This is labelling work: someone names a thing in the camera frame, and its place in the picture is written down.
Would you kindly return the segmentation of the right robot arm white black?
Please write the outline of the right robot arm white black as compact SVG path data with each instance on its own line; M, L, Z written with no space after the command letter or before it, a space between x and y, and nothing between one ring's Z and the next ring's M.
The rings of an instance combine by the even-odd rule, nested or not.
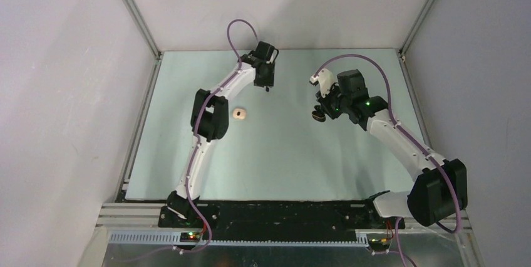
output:
M335 76L327 69L313 75L318 104L312 117L318 122L347 115L349 120L377 138L398 159L414 185L406 192L383 192L372 198L364 220L380 228L390 217L412 217L423 226L438 224L459 214L468 204L467 168L458 159L448 160L416 139L391 112L380 96L371 97L358 70Z

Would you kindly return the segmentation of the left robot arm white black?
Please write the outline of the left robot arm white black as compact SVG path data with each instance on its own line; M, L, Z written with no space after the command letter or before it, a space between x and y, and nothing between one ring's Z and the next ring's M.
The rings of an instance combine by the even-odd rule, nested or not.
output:
M250 84L269 91L274 86L278 54L273 45L260 41L256 49L237 56L235 68L213 89L196 92L190 120L193 146L185 171L167 199L168 209L181 226L197 222L194 202L202 192L210 151L229 128L229 102Z

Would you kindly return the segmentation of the black earbud charging case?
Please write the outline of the black earbud charging case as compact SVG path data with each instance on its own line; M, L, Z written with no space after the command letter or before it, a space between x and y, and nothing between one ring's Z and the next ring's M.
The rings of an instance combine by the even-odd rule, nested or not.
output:
M322 111L320 105L316 105L314 107L314 110L311 112L311 116L317 122L323 123L326 121L326 114Z

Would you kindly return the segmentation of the beige earbud charging case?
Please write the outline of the beige earbud charging case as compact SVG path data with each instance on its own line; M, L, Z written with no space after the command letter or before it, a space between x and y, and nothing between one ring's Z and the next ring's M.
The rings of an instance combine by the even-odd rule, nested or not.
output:
M235 108L234 111L232 112L232 116L236 120L244 120L247 116L247 111L243 108Z

